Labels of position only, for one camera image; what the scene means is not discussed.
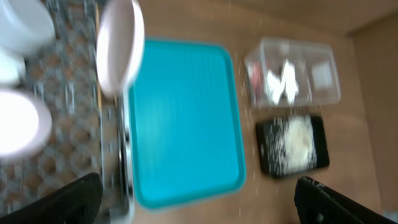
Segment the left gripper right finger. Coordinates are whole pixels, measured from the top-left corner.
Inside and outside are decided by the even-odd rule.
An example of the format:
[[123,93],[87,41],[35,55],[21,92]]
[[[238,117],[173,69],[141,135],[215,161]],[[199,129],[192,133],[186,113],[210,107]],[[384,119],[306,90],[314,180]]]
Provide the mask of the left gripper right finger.
[[301,224],[395,224],[308,176],[298,178],[294,203]]

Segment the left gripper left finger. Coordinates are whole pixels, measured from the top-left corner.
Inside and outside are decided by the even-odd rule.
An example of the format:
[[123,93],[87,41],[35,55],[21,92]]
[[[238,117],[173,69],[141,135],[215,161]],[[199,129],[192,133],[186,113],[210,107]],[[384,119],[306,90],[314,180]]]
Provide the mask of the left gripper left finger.
[[1,217],[1,224],[93,223],[100,210],[102,198],[100,175],[92,172]]

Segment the small white plate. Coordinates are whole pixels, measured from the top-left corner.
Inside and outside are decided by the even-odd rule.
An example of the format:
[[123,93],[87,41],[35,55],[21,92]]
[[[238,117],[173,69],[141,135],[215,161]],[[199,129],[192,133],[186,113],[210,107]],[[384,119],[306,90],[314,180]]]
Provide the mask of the small white plate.
[[27,91],[1,90],[1,159],[38,153],[51,132],[52,116],[40,98]]

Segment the white paper napkin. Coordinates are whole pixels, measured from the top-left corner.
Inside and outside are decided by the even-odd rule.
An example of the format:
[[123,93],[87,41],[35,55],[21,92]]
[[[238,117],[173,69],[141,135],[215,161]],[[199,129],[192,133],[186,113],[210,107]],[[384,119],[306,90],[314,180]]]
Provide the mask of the white paper napkin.
[[282,67],[282,79],[285,82],[284,93],[288,104],[292,105],[299,93],[299,86],[295,78],[295,66],[289,60],[285,60]]

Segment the red snack wrapper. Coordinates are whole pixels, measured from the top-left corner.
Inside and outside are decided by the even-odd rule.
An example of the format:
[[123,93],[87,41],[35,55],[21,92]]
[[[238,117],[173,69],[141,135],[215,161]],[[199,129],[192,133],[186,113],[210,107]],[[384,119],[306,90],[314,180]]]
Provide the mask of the red snack wrapper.
[[260,98],[263,92],[263,76],[261,66],[257,62],[251,64],[250,79],[255,97]]

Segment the large white plate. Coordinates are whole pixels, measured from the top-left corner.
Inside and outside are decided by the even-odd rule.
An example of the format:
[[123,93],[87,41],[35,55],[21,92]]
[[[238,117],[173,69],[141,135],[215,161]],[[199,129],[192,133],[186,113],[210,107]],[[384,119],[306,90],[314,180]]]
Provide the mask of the large white plate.
[[139,75],[145,45],[144,18],[136,0],[110,0],[101,15],[96,70],[103,95],[114,98]]

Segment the grey bowl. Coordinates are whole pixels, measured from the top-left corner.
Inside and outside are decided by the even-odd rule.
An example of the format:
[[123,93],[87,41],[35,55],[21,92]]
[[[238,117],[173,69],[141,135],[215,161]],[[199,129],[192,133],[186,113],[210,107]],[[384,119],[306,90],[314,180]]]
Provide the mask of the grey bowl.
[[45,5],[38,0],[1,0],[1,47],[30,57],[55,39]]

